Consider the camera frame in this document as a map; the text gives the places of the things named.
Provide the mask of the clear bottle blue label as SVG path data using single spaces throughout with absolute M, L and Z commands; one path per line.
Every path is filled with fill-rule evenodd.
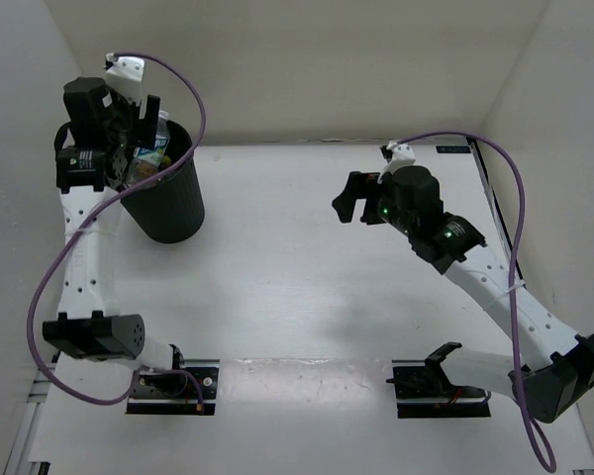
M 156 134 L 152 147 L 138 146 L 135 148 L 132 164 L 148 164 L 156 168 L 160 168 L 162 159 L 165 155 L 166 148 L 170 139 L 170 132 L 167 126 L 169 114 L 160 110 L 158 112 L 158 121 L 156 127 Z

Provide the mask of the clear bottle yellow cap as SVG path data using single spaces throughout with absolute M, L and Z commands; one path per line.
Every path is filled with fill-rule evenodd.
M 130 163 L 125 184 L 130 187 L 147 180 L 171 165 L 168 155 L 149 154 L 136 157 Z

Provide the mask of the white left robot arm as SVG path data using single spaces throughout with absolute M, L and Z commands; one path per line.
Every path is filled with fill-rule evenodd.
M 57 317 L 43 324 L 44 340 L 74 359 L 152 370 L 166 396 L 184 391 L 188 373 L 175 347 L 148 334 L 138 314 L 120 311 L 114 251 L 121 208 L 95 209 L 123 184 L 136 107 L 98 77 L 63 87 L 69 122 L 55 141 L 55 183 L 69 246 Z

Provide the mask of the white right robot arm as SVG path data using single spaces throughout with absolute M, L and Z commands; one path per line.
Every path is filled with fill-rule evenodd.
M 550 424 L 594 387 L 594 333 L 582 336 L 560 321 L 509 270 L 484 235 L 465 218 L 445 211 L 440 183 L 430 170 L 410 165 L 385 173 L 353 171 L 332 206 L 344 224 L 357 201 L 361 221 L 387 224 L 407 239 L 418 257 L 463 290 L 519 347 L 518 361 L 443 344 L 425 360 L 425 383 L 436 395 L 456 387 L 516 397 L 528 413 Z

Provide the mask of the black plastic bin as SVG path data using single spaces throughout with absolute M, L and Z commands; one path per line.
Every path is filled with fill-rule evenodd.
M 156 184 L 121 199 L 143 232 L 159 243 L 179 243 L 196 234 L 205 218 L 193 158 Z

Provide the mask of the aluminium frame rail right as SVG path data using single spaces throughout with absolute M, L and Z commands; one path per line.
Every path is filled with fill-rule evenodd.
M 511 235 L 508 231 L 508 228 L 506 227 L 506 223 L 503 218 L 503 215 L 502 215 L 502 212 L 501 212 L 501 209 L 499 206 L 499 202 L 497 201 L 495 192 L 490 184 L 488 168 L 484 161 L 482 151 L 480 149 L 477 139 L 473 138 L 472 136 L 466 136 L 466 139 L 467 139 L 468 145 L 471 149 L 471 152 L 474 155 L 474 158 L 476 160 L 478 168 L 480 169 L 481 179 L 482 179 L 483 185 L 485 187 L 486 197 L 489 201 L 489 206 L 491 207 L 493 219 L 494 219 L 496 228 L 498 230 L 498 234 L 500 236 L 500 241 L 502 243 L 503 252 L 504 252 L 506 258 L 509 259 L 511 256 L 512 250 L 513 250 L 513 242 L 512 242 Z M 517 263 L 516 265 L 517 265 L 517 267 L 516 267 L 517 275 L 519 278 L 522 278 L 523 275 L 522 275 L 521 269 L 519 267 L 519 263 Z M 572 414 L 575 413 L 575 416 L 580 420 L 581 428 L 582 428 L 582 431 L 584 432 L 583 435 L 585 435 L 588 445 L 590 445 L 590 450 L 592 452 L 592 455 L 594 455 L 593 449 L 591 447 L 591 442 L 589 441 L 587 429 L 586 429 L 585 424 L 582 420 L 579 408 L 576 405 L 574 405 L 570 408 L 569 412 L 571 412 Z M 593 469 L 587 469 L 587 468 L 579 469 L 579 468 L 577 468 L 576 470 L 573 469 L 572 474 L 594 474 L 594 468 Z

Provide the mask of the aluminium frame rail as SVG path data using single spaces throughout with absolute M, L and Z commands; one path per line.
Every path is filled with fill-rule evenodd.
M 472 136 L 466 136 L 466 139 L 467 139 L 468 145 L 471 149 L 471 152 L 474 155 L 474 158 L 476 160 L 478 168 L 480 169 L 481 179 L 482 179 L 483 185 L 485 187 L 486 197 L 489 201 L 489 206 L 491 207 L 493 219 L 494 219 L 496 228 L 498 230 L 498 234 L 500 236 L 500 241 L 502 243 L 503 252 L 504 252 L 506 258 L 509 259 L 511 256 L 512 250 L 513 250 L 513 242 L 512 242 L 511 235 L 508 231 L 508 228 L 506 227 L 506 223 L 503 218 L 503 215 L 502 215 L 502 212 L 501 212 L 501 209 L 499 206 L 499 202 L 497 201 L 495 192 L 490 184 L 488 168 L 484 161 L 482 151 L 480 149 L 477 139 L 473 138 Z M 521 269 L 519 267 L 519 263 L 517 263 L 516 265 L 517 265 L 517 267 L 516 267 L 517 275 L 519 278 L 522 278 L 523 275 L 522 275 Z M 581 428 L 582 428 L 582 431 L 584 432 L 583 435 L 585 435 L 588 445 L 590 445 L 590 450 L 592 452 L 592 455 L 594 455 L 593 449 L 591 447 L 591 442 L 589 441 L 587 429 L 586 429 L 585 424 L 582 420 L 579 408 L 576 405 L 574 405 L 570 408 L 569 412 L 571 412 L 572 414 L 575 413 L 575 416 L 580 420 Z M 587 468 L 579 469 L 579 468 L 577 468 L 576 470 L 573 469 L 572 474 L 594 474 L 594 468 L 593 469 L 587 469 Z
M 36 347 L 35 312 L 43 292 L 54 273 L 65 265 L 59 297 L 59 313 L 72 319 L 112 317 L 120 313 L 113 277 L 113 247 L 120 220 L 117 204 L 100 212 L 98 207 L 115 196 L 106 189 L 96 192 L 91 187 L 74 188 L 60 195 L 63 210 L 65 243 L 34 291 L 26 319 L 29 348 Z M 25 398 L 25 411 L 6 463 L 6 474 L 47 474 L 47 462 L 29 460 L 35 433 L 42 416 L 42 407 L 53 387 L 46 373 L 37 370 Z

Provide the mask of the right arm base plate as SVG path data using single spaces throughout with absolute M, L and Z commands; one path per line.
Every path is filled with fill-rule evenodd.
M 441 386 L 418 360 L 393 360 L 392 376 L 399 420 L 455 420 L 491 417 L 490 393 L 469 386 Z

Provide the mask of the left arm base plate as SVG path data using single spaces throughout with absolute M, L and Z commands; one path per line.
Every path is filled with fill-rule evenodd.
M 132 385 L 126 413 L 141 416 L 214 416 L 219 389 L 219 360 L 186 360 L 189 374 L 144 371 Z

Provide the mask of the aluminium frame rail left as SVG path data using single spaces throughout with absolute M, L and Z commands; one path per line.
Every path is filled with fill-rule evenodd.
M 65 243 L 34 291 L 26 319 L 29 348 L 36 347 L 35 312 L 43 292 L 54 273 L 65 265 L 59 297 L 59 313 L 72 319 L 112 317 L 120 313 L 113 277 L 113 247 L 120 220 L 117 204 L 100 212 L 98 207 L 115 196 L 106 189 L 96 192 L 91 187 L 74 188 L 60 195 L 63 210 Z M 47 462 L 29 460 L 35 433 L 42 416 L 42 407 L 53 387 L 46 373 L 37 370 L 25 398 L 25 411 L 6 463 L 6 474 L 47 474 Z

